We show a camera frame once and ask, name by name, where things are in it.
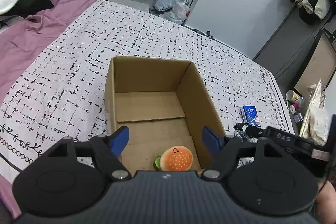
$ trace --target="bed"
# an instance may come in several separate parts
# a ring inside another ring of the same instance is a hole
[[[294,133],[273,75],[239,52],[117,3],[52,2],[53,9],[0,34],[0,174],[6,189],[60,138],[86,141],[107,133],[105,78],[117,55],[193,61],[229,136],[242,122],[242,105],[256,106],[263,128]],[[10,198],[1,198],[18,214]]]

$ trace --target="plastic container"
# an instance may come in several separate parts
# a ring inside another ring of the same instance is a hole
[[[293,104],[298,103],[299,105],[301,105],[301,102],[302,102],[302,97],[292,90],[287,91],[286,99]]]
[[[299,112],[302,114],[303,117],[305,116],[307,112],[308,105],[310,103],[311,98],[314,95],[315,89],[316,89],[316,84],[307,86],[307,94],[309,94],[309,96],[303,97],[302,103],[300,104],[300,107],[299,107]]]

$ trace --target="pink item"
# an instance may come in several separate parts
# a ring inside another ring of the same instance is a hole
[[[293,107],[295,107],[295,109],[299,109],[299,106],[300,106],[300,105],[299,105],[298,102],[296,102],[296,103],[293,104]]]
[[[4,205],[6,205],[9,212],[12,214],[13,219],[18,218],[21,210],[17,205],[12,193],[12,185],[2,175],[0,175],[0,198]]]
[[[51,0],[39,11],[0,34],[0,105],[7,92],[38,55],[96,0]]]

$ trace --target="box flap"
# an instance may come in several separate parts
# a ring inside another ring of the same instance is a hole
[[[200,164],[191,136],[162,140],[143,144],[128,144],[122,152],[123,165],[134,175],[137,170],[154,170],[156,157],[174,145],[183,145],[194,155],[194,163],[190,170],[199,170]]]
[[[133,56],[113,60],[115,92],[174,91],[191,63]]]
[[[115,94],[118,122],[152,121],[184,117],[175,92],[119,92]]]
[[[203,127],[208,126],[223,136],[225,131],[194,63],[185,72],[176,94],[184,110],[189,133],[193,137],[199,163],[205,168],[212,162],[212,157],[202,142]]]
[[[128,126],[129,144],[140,144],[190,136],[184,118],[155,122],[118,123]]]
[[[110,61],[109,70],[107,72],[106,83],[105,83],[105,109],[108,114],[106,114],[107,119],[110,124],[112,133],[117,130],[116,114],[114,111],[115,105],[115,95],[114,95],[114,64],[113,59]]]
[[[336,53],[330,44],[328,37],[322,33],[318,41],[316,41],[311,49],[312,56],[309,62],[303,64],[305,68],[302,70],[300,78],[295,84],[295,90],[301,95],[309,96],[307,86],[317,84],[322,81],[322,88],[327,86],[333,77],[336,68]]]

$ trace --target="toy burger bun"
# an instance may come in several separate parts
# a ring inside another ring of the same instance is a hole
[[[167,149],[160,158],[162,171],[187,171],[193,164],[194,156],[184,146],[173,146]]]

